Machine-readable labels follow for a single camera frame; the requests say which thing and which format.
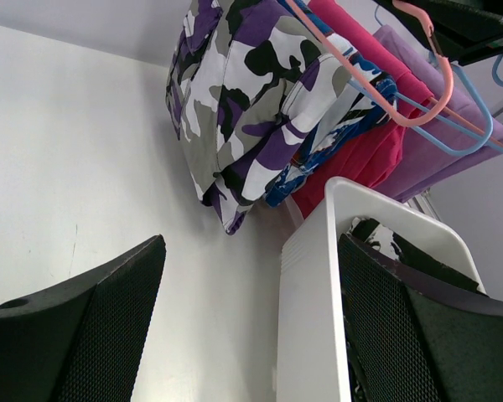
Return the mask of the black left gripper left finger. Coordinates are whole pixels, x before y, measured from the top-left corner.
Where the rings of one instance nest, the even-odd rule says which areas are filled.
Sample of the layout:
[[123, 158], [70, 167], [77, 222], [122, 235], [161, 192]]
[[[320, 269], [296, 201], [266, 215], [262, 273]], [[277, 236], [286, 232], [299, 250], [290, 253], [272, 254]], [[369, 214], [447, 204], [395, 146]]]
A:
[[0, 305], [0, 401], [129, 401], [165, 257], [158, 234]]

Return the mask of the purple camouflage trousers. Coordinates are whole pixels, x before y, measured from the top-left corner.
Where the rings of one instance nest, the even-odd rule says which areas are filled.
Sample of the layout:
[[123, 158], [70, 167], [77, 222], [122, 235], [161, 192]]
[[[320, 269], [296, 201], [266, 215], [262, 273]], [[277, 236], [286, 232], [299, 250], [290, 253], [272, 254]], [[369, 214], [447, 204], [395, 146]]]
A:
[[199, 201], [233, 234], [350, 73], [276, 1], [194, 1], [166, 103]]

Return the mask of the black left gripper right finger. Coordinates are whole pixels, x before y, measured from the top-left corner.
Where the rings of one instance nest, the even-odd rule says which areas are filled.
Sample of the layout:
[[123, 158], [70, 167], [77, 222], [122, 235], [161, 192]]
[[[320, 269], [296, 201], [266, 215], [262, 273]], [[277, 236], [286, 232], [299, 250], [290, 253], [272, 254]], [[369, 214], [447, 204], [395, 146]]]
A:
[[503, 301], [353, 236], [338, 242], [350, 365], [368, 401], [503, 401]]

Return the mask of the black white patterned trousers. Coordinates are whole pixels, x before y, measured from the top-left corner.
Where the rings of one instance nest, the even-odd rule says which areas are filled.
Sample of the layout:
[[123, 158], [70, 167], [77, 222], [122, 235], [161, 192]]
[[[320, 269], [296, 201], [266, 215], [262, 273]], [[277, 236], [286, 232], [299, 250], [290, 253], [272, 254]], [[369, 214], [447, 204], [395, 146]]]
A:
[[484, 295], [484, 292], [479, 290], [477, 281], [434, 259], [376, 219], [354, 218], [347, 234], [391, 260], [398, 261], [452, 286]]

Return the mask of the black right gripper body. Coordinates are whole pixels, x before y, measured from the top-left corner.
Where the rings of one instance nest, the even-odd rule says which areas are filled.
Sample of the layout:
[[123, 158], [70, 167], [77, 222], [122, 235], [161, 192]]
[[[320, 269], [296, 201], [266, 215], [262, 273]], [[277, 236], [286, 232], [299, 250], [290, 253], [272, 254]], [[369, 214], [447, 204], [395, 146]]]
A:
[[442, 54], [461, 66], [503, 54], [503, 0], [413, 1], [434, 26]]

